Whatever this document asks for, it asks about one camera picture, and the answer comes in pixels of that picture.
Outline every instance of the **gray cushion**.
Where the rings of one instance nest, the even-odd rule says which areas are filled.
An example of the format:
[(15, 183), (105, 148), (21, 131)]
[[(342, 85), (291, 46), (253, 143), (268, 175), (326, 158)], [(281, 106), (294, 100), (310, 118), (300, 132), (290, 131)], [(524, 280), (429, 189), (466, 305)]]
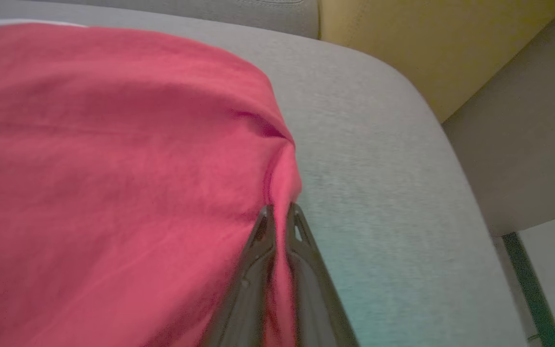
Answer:
[(0, 0), (0, 18), (192, 38), (264, 71), (297, 143), (299, 203), (364, 347), (525, 346), (478, 206), (440, 125), (373, 57), (275, 31)]
[(36, 0), (180, 15), (318, 37), (317, 0)]

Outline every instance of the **yellow wall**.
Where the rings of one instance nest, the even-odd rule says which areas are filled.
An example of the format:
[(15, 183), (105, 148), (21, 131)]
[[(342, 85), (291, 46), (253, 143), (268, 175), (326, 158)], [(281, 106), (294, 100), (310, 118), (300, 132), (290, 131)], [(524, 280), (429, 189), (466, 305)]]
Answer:
[(445, 121), (555, 17), (555, 0), (320, 0), (321, 39), (406, 75)]

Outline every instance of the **red fabric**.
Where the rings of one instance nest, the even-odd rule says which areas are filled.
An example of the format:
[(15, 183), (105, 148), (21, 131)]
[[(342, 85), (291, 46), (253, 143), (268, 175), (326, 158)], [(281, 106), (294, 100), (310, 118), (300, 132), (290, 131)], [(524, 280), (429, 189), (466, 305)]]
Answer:
[(265, 338), (293, 345), (301, 189), (267, 77), (130, 29), (0, 27), (0, 346), (193, 346), (275, 205)]

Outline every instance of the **gray fabric surface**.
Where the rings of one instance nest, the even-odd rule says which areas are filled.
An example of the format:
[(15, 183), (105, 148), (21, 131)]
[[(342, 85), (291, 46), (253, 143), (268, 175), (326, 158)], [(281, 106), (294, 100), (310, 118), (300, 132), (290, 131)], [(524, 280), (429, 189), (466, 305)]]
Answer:
[(0, 0), (0, 18), (163, 31), (262, 69), (297, 143), (299, 203), (363, 347), (525, 346), (460, 165), (428, 105), (373, 57), (275, 31)]
[(35, 0), (116, 7), (318, 37), (317, 0)]

